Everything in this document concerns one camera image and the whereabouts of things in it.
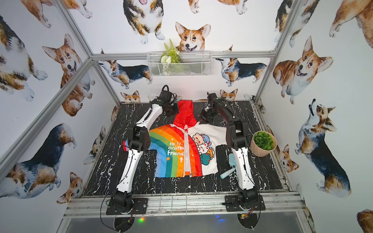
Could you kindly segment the rainbow kids hooded jacket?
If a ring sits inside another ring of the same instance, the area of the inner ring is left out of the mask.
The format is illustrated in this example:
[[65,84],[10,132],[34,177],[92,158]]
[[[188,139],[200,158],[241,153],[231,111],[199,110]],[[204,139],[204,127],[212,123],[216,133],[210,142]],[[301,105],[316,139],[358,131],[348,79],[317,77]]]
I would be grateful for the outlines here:
[[157,178],[197,177],[218,172],[217,146],[225,145],[226,128],[201,124],[193,102],[178,102],[172,124],[150,130],[150,150],[156,150]]

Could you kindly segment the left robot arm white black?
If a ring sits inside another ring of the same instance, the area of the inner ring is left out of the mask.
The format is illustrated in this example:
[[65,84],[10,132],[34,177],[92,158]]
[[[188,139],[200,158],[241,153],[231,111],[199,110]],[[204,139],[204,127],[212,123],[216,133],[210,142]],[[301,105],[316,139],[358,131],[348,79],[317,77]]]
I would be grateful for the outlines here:
[[172,116],[178,111],[174,107],[177,95],[170,92],[169,86],[163,86],[160,95],[150,102],[150,107],[143,117],[127,129],[127,140],[124,144],[128,157],[121,179],[110,197],[107,215],[132,213],[136,207],[132,199],[132,185],[138,163],[151,145],[149,129],[161,115]]

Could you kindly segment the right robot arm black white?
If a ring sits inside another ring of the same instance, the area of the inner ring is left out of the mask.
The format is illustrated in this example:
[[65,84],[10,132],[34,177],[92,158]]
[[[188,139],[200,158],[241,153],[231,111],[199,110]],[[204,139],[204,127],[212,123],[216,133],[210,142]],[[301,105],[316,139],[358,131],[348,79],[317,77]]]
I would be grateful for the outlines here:
[[211,123],[219,114],[225,121],[226,143],[231,149],[238,176],[239,192],[238,200],[242,209],[248,210],[260,199],[258,190],[252,178],[249,163],[249,131],[248,122],[238,117],[229,103],[223,97],[217,97],[215,93],[208,93],[208,106],[199,115],[203,123]]

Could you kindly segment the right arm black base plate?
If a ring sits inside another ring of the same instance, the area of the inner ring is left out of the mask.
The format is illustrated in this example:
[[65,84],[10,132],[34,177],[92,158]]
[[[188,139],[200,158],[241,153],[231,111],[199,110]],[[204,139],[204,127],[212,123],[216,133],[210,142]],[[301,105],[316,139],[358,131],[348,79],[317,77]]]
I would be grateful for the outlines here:
[[249,200],[243,204],[240,203],[238,195],[227,195],[224,197],[224,202],[222,205],[225,206],[227,212],[249,212],[251,209],[254,211],[266,210],[264,200],[261,195],[259,195],[256,199]]

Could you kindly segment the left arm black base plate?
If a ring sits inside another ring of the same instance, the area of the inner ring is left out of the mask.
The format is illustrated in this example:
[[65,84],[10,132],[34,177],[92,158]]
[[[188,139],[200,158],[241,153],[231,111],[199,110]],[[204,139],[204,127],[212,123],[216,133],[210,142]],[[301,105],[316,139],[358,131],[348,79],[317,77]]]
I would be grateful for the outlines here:
[[124,202],[110,200],[107,205],[107,215],[143,215],[147,211],[147,198],[127,199]]

